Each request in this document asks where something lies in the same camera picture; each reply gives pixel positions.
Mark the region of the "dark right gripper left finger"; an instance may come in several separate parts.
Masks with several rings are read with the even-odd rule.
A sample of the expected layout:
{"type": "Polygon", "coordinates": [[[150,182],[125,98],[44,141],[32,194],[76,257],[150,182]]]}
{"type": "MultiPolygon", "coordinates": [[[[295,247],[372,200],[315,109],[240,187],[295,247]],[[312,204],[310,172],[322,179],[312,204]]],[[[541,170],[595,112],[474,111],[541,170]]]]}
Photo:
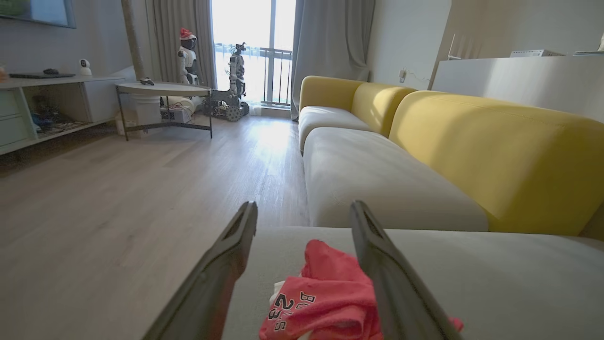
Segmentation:
{"type": "Polygon", "coordinates": [[[236,281],[247,267],[258,218],[244,202],[143,336],[145,340],[219,340],[236,281]]]}

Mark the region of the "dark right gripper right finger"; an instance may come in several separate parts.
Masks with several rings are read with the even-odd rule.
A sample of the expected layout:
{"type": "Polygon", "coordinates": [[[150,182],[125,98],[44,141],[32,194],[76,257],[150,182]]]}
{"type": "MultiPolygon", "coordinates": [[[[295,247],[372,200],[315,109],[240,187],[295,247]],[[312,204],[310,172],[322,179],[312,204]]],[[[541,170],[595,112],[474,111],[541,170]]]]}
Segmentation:
{"type": "Polygon", "coordinates": [[[350,206],[358,263],[373,283],[386,340],[459,340],[461,334],[369,207],[350,206]]]}

